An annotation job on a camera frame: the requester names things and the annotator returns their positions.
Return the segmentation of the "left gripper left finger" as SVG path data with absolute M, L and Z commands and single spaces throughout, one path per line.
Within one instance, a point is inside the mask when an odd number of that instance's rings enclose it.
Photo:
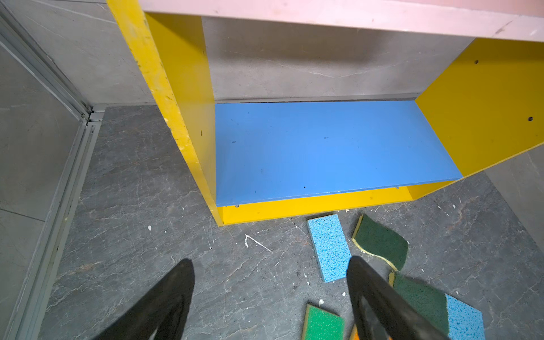
M 195 286 L 191 259 L 182 259 L 96 339 L 181 339 Z

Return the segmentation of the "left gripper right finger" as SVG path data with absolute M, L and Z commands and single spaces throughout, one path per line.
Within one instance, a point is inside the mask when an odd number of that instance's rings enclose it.
M 375 338 L 372 324 L 366 318 L 367 306 L 392 339 L 448 338 L 396 293 L 364 259 L 352 256 L 348 264 L 348 291 L 360 339 Z

